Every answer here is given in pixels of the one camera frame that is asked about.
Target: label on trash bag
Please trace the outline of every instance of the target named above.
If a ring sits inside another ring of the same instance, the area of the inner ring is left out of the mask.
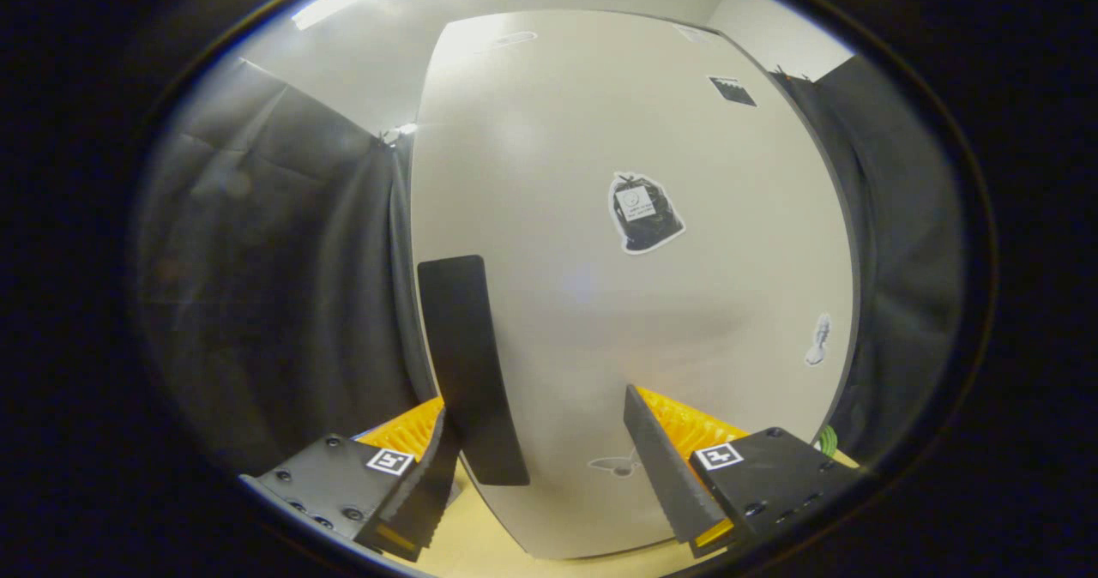
[[[656,249],[686,230],[663,186],[645,175],[615,173],[609,209],[626,254]]]

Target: black sticker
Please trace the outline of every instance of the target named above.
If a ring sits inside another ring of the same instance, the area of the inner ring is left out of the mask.
[[[710,76],[709,80],[713,81],[714,87],[717,88],[717,91],[720,91],[720,95],[724,96],[726,100],[739,102],[749,107],[758,105],[748,93],[748,90],[743,88],[743,84],[740,82],[740,79],[729,76]]]

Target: small white sticker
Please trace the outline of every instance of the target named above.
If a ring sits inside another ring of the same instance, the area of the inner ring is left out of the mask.
[[[491,40],[488,44],[480,47],[478,51],[474,51],[474,53],[484,53],[493,48],[498,48],[502,46],[511,46],[512,44],[518,44],[519,42],[534,40],[537,36],[538,34],[534,33],[533,31],[519,31],[517,33],[501,35],[500,37]]]
[[[686,231],[666,189],[645,175],[615,173],[609,210],[626,254],[653,251]]]
[[[381,449],[370,458],[370,462],[366,463],[366,466],[382,473],[400,475],[407,470],[408,466],[414,462],[415,456],[412,456],[412,454],[405,454],[395,449]]]
[[[816,320],[816,331],[813,332],[813,345],[805,353],[805,364],[818,366],[827,357],[827,336],[831,333],[831,315],[827,312]]]
[[[679,30],[679,33],[683,34],[683,37],[685,37],[686,40],[690,40],[691,42],[693,42],[695,44],[708,44],[709,43],[709,34],[707,32],[704,32],[704,31],[699,30],[699,29],[694,29],[694,27],[683,26],[683,25],[675,25],[675,29]]]
[[[697,458],[702,460],[702,465],[705,466],[705,470],[716,470],[718,468],[725,468],[736,463],[742,463],[743,456],[732,447],[731,443],[721,443],[720,445],[714,445],[713,447],[706,447],[705,449],[698,449],[694,452],[697,454]]]

